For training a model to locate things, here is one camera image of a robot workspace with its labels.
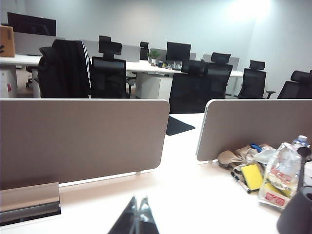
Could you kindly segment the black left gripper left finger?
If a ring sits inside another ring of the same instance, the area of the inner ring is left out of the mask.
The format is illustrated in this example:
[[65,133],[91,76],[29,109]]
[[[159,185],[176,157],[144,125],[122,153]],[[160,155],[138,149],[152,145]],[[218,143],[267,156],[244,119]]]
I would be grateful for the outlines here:
[[108,233],[133,234],[135,232],[135,218],[137,217],[137,212],[137,199],[133,196]]

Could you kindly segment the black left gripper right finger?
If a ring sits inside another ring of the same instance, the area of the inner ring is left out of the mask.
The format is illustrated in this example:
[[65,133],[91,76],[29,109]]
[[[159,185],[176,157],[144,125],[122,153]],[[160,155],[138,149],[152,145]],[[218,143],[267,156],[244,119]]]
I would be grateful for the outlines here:
[[141,200],[139,210],[137,212],[136,233],[159,234],[147,196]]

